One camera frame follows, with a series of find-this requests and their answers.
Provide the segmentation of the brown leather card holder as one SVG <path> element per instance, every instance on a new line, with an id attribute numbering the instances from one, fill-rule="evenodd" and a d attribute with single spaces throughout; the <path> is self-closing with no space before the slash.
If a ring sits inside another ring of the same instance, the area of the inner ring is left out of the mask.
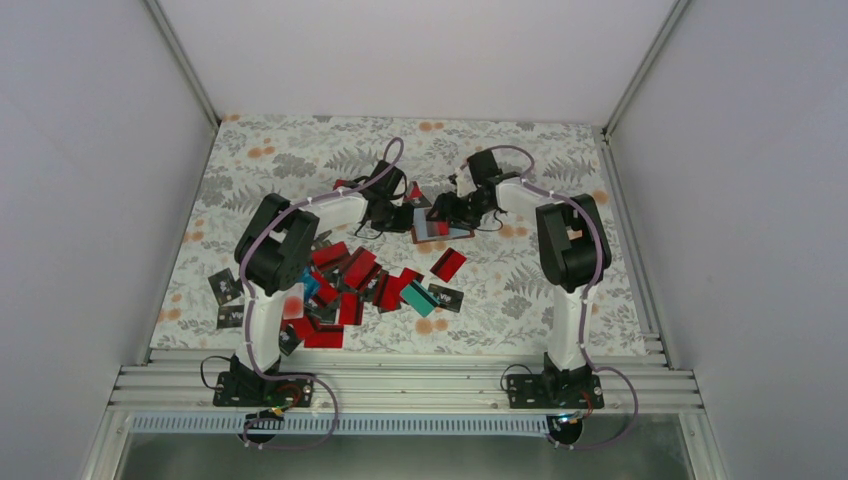
<path id="1" fill-rule="evenodd" d="M 450 241 L 473 238 L 470 230 L 451 227 L 447 222 L 430 221 L 426 218 L 427 208 L 417 208 L 413 213 L 411 229 L 412 242 L 423 244 L 436 241 Z"/>

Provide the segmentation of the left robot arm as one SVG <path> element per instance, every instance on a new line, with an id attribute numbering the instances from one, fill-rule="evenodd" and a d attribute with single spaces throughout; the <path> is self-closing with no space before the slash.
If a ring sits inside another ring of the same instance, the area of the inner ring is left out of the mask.
<path id="1" fill-rule="evenodd" d="M 247 296 L 244 339 L 234 357 L 245 371 L 238 390 L 249 402 L 263 405 L 277 394 L 279 380 L 271 371 L 281 357 L 284 300 L 311 259 L 316 235 L 343 224 L 398 218 L 404 180 L 394 163 L 380 161 L 365 179 L 317 196 L 291 201 L 271 193 L 262 199 L 234 253 Z"/>

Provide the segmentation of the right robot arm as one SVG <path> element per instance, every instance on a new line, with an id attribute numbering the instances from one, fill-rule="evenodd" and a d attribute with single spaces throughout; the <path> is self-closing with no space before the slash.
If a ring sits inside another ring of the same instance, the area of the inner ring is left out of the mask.
<path id="1" fill-rule="evenodd" d="M 594 371 L 587 326 L 611 250 L 595 198 L 567 197 L 534 185 L 529 180 L 534 165 L 532 155 L 517 146 L 477 152 L 454 174 L 456 189 L 440 194 L 426 218 L 464 230 L 476 230 L 482 217 L 494 212 L 534 221 L 539 264 L 554 288 L 541 391 L 549 404 L 565 407 L 578 397 L 579 381 Z"/>

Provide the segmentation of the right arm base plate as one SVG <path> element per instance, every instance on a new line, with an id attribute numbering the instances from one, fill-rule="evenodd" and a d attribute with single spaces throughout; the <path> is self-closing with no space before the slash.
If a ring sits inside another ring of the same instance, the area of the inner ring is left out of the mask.
<path id="1" fill-rule="evenodd" d="M 509 374 L 504 383 L 511 409 L 602 409 L 603 389 L 596 375 L 566 384 L 547 386 L 541 375 Z"/>

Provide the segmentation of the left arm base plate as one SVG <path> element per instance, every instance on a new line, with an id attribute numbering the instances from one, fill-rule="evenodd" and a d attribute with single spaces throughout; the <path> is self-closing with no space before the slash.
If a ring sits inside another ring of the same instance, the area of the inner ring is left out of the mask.
<path id="1" fill-rule="evenodd" d="M 216 407 L 306 408 L 311 405 L 313 393 L 313 380 L 244 380 L 224 372 L 218 376 L 212 404 Z"/>

